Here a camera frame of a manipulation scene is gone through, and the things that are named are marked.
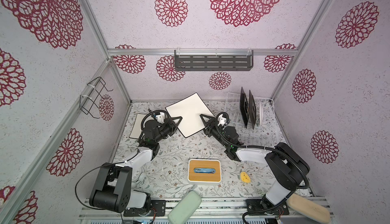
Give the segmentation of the white square plate black rim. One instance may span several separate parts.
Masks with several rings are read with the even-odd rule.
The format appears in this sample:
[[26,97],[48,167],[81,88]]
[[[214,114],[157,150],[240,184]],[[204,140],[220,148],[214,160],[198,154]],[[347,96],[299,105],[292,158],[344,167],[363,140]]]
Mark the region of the white square plate black rim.
[[167,106],[166,111],[171,117],[182,117],[178,129],[185,138],[188,138],[205,128],[200,117],[201,114],[213,116],[213,113],[203,102],[198,93]]

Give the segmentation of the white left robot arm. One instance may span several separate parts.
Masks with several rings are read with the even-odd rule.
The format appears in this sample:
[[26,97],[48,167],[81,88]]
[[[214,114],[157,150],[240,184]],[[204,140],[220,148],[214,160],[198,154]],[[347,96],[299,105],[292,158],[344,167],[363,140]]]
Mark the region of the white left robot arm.
[[98,167],[89,197],[90,207],[117,213],[133,208],[140,215],[148,214],[153,208],[150,194],[132,189],[133,173],[156,157],[159,142],[174,135],[182,120],[181,116],[171,117],[164,110],[147,114],[141,121],[137,150],[121,162]]

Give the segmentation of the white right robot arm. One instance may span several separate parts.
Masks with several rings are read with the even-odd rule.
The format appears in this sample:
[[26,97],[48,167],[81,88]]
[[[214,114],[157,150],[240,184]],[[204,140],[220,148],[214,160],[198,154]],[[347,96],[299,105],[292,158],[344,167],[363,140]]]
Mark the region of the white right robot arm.
[[239,141],[236,128],[229,126],[230,118],[226,112],[217,116],[200,114],[204,134],[213,137],[224,148],[227,157],[237,162],[267,164],[275,177],[275,182],[262,197],[263,210],[271,210],[284,204],[298,189],[308,189],[310,172],[308,164],[286,143],[274,147],[245,145]]

